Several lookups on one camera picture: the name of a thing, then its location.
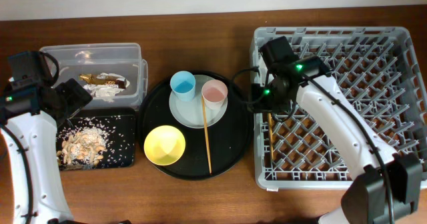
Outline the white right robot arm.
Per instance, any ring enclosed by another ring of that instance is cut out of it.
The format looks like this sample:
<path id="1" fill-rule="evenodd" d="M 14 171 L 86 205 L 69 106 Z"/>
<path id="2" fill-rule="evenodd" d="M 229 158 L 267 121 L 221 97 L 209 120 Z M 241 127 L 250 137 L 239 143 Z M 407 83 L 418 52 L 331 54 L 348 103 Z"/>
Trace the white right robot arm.
<path id="1" fill-rule="evenodd" d="M 319 57 L 266 57 L 253 66 L 257 112 L 295 103 L 326 134 L 349 169 L 353 183 L 340 206 L 314 223 L 394 223 L 418 209 L 422 165 L 399 155 L 363 120 Z"/>

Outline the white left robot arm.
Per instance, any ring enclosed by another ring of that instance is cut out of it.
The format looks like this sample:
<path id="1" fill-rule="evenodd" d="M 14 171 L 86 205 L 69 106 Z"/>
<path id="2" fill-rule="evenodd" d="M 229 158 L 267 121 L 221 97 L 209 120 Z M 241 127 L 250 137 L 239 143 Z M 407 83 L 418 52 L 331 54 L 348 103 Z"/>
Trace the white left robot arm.
<path id="1" fill-rule="evenodd" d="M 34 79 L 14 81 L 1 96 L 1 135 L 9 154 L 14 223 L 74 223 L 56 156 L 58 126 L 91 95 L 74 79 L 55 88 Z"/>

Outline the wooden chopstick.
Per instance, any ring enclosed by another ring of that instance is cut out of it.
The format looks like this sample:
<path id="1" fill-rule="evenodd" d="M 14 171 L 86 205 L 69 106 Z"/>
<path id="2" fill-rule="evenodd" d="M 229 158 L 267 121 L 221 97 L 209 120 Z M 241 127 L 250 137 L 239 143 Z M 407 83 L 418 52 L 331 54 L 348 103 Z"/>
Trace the wooden chopstick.
<path id="1" fill-rule="evenodd" d="M 205 146 L 206 146 L 206 152 L 207 152 L 207 162 L 208 162 L 208 169 L 209 169 L 209 175 L 212 174 L 212 168 L 211 168 L 211 156 L 210 156 L 210 148 L 209 148 L 209 134 L 208 134 L 208 128 L 207 128 L 207 119 L 206 119 L 206 113 L 205 113 L 205 102 L 203 96 L 201 96 L 201 106 L 202 106 L 202 115 L 203 115 L 203 130 L 205 135 Z"/>
<path id="2" fill-rule="evenodd" d="M 268 121 L 268 135 L 269 135 L 269 144 L 270 144 L 270 160 L 274 162 L 274 142 L 273 142 L 273 131 L 272 131 L 272 114 L 267 114 Z"/>

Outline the light blue plastic cup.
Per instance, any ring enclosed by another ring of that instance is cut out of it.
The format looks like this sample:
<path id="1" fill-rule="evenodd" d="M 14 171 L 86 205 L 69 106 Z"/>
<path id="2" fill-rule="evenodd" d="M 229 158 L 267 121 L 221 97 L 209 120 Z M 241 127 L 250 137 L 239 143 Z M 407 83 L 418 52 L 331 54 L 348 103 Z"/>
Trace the light blue plastic cup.
<path id="1" fill-rule="evenodd" d="M 170 80 L 170 87 L 181 101 L 191 101 L 195 97 L 196 80 L 189 71 L 178 71 Z"/>

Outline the gold coffee sachet wrapper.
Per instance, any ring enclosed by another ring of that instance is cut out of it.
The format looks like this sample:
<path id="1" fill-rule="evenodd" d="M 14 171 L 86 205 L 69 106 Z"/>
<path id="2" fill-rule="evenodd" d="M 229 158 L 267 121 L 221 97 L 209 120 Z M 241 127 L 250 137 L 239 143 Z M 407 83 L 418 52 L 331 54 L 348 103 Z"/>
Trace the gold coffee sachet wrapper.
<path id="1" fill-rule="evenodd" d="M 109 85 L 120 89 L 126 89 L 127 87 L 127 79 L 124 77 L 102 74 L 80 74 L 79 78 L 87 84 L 92 85 Z"/>

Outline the white tissue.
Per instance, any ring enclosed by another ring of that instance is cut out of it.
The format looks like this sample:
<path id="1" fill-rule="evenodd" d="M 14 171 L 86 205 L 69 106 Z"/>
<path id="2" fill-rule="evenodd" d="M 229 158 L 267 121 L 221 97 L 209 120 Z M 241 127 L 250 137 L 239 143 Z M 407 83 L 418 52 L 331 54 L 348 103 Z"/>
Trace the white tissue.
<path id="1" fill-rule="evenodd" d="M 122 75 L 118 75 L 115 73 L 100 73 L 100 74 L 102 74 L 102 75 L 113 75 L 113 76 L 117 76 L 117 77 L 124 77 Z M 130 86 L 130 81 L 127 80 L 126 89 L 129 86 Z M 109 102 L 112 102 L 112 100 L 111 100 L 112 97 L 115 97 L 119 93 L 126 90 L 126 89 L 115 88 L 115 87 L 112 87 L 109 85 L 92 85 L 92 84 L 87 84 L 87 83 L 83 86 L 83 88 L 85 90 L 87 90 L 91 94 L 92 97 L 106 98 Z"/>

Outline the pink plastic cup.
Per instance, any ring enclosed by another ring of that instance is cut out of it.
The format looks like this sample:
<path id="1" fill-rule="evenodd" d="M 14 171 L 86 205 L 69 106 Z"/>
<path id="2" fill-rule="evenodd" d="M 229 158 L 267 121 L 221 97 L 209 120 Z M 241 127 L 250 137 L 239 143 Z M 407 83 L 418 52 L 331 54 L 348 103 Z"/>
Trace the pink plastic cup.
<path id="1" fill-rule="evenodd" d="M 210 109 L 220 109 L 228 96 L 228 88 L 220 80 L 213 79 L 203 84 L 201 94 Z"/>

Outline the yellow plastic bowl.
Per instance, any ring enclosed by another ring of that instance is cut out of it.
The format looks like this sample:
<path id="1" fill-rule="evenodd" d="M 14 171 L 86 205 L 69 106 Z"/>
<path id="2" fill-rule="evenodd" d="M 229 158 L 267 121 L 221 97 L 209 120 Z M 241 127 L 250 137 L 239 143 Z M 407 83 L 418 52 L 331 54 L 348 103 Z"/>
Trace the yellow plastic bowl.
<path id="1" fill-rule="evenodd" d="M 185 151 L 185 137 L 176 127 L 162 125 L 151 130 L 143 143 L 145 156 L 155 165 L 177 162 Z"/>

